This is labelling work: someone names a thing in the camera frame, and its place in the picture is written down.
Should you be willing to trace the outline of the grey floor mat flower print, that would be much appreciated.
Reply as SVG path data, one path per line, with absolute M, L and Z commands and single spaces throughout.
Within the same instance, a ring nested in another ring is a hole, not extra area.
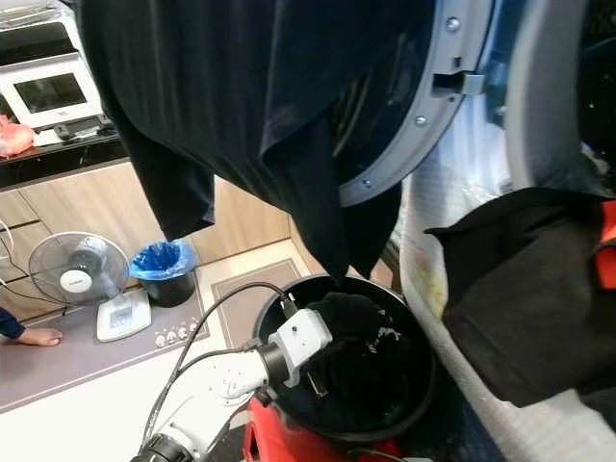
M 64 338 L 52 347 L 1 345 L 0 409 L 9 412 L 171 351 L 199 325 L 203 308 L 201 295 L 194 292 L 176 307 L 154 308 L 149 327 L 117 342 L 98 342 L 93 309 L 32 321 L 32 327 L 61 330 Z

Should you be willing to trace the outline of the white table fan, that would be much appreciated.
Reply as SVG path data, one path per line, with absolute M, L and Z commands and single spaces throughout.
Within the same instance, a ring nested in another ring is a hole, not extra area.
M 71 307 L 110 302 L 128 281 L 129 259 L 115 243 L 87 232 L 43 239 L 27 261 L 28 277 L 54 302 Z

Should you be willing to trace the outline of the black round bucket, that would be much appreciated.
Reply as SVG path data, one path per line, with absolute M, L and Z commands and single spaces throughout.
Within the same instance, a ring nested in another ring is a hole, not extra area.
M 343 443 L 375 443 L 396 436 L 426 412 L 437 382 L 435 353 L 423 328 L 396 292 L 378 283 L 349 276 L 335 280 L 327 274 L 299 278 L 283 291 L 296 307 L 309 308 L 326 294 L 368 296 L 387 309 L 403 334 L 403 352 L 386 370 L 369 381 L 329 382 L 329 395 L 318 398 L 302 374 L 294 387 L 277 381 L 269 388 L 274 408 L 298 425 Z

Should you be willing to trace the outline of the bubble-wrapped white washing machine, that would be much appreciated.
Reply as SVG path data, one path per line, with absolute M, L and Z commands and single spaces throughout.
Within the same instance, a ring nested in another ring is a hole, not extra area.
M 602 193 L 579 132 L 582 31 L 598 0 L 434 0 L 428 75 L 463 74 L 444 115 L 425 123 L 404 182 L 399 276 L 406 299 L 481 427 L 506 459 L 586 462 L 616 456 L 616 431 L 568 391 L 529 406 L 498 400 L 440 320 L 448 300 L 445 227 L 524 188 Z

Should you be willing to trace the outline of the wooden cabinet black countertop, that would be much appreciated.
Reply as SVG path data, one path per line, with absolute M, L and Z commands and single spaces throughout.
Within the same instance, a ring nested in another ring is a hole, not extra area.
M 13 190 L 19 208 L 31 212 L 50 233 L 102 235 L 128 255 L 165 238 L 126 151 L 114 137 L 5 160 L 0 179 L 4 190 Z M 212 227 L 185 237 L 199 265 L 224 261 L 245 270 L 282 251 L 300 274 L 324 270 L 305 250 L 290 216 L 271 204 L 219 179 L 213 210 Z

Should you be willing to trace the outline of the grey round washer door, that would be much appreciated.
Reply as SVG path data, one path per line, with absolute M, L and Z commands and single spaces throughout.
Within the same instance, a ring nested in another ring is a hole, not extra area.
M 481 52 L 499 0 L 431 0 L 336 102 L 340 201 L 385 193 L 423 161 L 459 106 L 483 92 Z

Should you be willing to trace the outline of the black printed garment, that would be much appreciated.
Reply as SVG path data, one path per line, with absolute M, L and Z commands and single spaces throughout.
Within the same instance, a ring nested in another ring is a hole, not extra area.
M 321 313 L 333 340 L 317 360 L 331 383 L 369 381 L 403 352 L 403 334 L 391 314 L 364 295 L 329 292 L 309 307 Z

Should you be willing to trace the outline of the black garment with orange trim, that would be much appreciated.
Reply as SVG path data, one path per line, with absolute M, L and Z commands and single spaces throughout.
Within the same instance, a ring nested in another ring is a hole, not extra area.
M 616 199 L 529 188 L 430 230 L 450 338 L 494 396 L 616 399 Z

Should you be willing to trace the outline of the white microwave oven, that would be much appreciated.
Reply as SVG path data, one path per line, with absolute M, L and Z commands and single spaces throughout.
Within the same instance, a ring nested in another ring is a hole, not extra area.
M 18 123 L 32 128 L 104 114 L 79 52 L 1 66 L 0 92 Z

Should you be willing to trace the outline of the small black countertop device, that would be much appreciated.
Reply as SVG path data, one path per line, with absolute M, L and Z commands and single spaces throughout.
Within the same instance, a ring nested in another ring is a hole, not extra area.
M 109 136 L 114 124 L 105 115 L 93 115 L 56 124 L 53 133 L 61 142 L 77 142 L 95 136 Z

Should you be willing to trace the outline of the black bin with blue bag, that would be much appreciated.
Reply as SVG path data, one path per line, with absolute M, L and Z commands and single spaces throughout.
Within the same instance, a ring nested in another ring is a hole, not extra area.
M 129 261 L 129 277 L 141 283 L 149 302 L 175 307 L 196 292 L 196 251 L 185 241 L 146 245 Z

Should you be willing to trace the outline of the red plastic bag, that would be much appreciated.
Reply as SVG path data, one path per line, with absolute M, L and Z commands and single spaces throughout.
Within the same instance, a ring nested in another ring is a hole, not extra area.
M 36 132 L 25 124 L 14 123 L 8 115 L 0 115 L 0 159 L 22 157 L 36 151 Z

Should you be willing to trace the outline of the large black hanging garment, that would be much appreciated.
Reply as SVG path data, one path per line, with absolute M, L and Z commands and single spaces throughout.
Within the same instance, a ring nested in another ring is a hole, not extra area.
M 106 116 L 168 241 L 215 224 L 223 179 L 295 222 L 331 277 L 370 276 L 401 192 L 347 207 L 327 110 L 434 0 L 76 0 Z

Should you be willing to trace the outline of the person leg with bare foot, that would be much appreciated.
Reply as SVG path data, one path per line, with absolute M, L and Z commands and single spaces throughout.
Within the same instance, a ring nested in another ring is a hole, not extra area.
M 54 327 L 27 327 L 5 309 L 0 309 L 0 333 L 10 342 L 35 347 L 55 347 L 64 336 L 61 330 Z

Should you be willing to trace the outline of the black silver toaster oven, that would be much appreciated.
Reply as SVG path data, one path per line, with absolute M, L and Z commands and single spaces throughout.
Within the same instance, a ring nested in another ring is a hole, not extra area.
M 75 13 L 61 0 L 0 10 L 0 65 L 13 65 L 80 50 Z

